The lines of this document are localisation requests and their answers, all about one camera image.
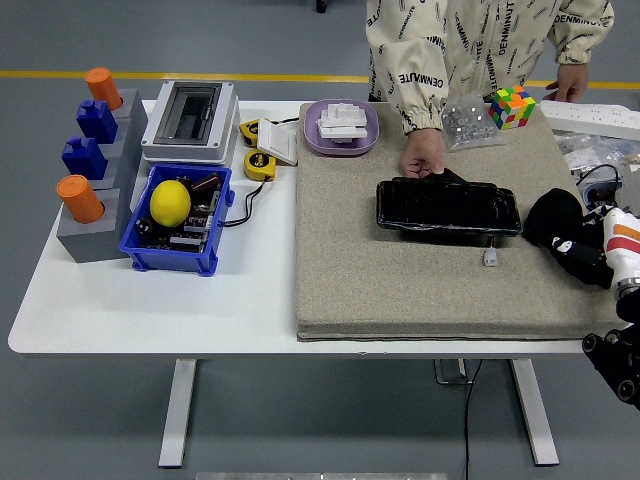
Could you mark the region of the person's right hand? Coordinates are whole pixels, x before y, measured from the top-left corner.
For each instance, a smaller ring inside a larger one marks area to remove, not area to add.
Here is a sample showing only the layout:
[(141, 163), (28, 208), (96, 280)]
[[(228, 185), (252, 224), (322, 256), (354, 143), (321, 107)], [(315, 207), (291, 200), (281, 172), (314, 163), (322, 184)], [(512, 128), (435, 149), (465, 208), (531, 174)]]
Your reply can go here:
[(444, 140), (438, 129), (425, 128), (406, 135), (406, 145), (399, 160), (399, 171), (406, 178), (421, 179), (430, 174), (442, 174)]

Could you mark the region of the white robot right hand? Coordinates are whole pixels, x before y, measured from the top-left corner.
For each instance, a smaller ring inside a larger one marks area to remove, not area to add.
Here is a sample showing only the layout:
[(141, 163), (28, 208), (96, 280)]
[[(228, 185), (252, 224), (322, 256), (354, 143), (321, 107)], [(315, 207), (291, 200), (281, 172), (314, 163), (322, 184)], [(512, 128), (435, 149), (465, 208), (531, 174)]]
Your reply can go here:
[(639, 219), (620, 208), (600, 206), (585, 215), (578, 241), (553, 236), (550, 253), (583, 283), (613, 289), (616, 299), (639, 290)]

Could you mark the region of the person's left hand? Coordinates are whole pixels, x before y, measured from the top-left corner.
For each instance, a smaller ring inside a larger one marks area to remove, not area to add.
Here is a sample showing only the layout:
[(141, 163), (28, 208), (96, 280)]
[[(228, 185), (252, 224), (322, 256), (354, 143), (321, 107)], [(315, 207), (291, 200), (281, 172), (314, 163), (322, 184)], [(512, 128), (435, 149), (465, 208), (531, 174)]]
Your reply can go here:
[(589, 73), (587, 64), (560, 64), (556, 80), (546, 86), (545, 100), (576, 103), (587, 90)]

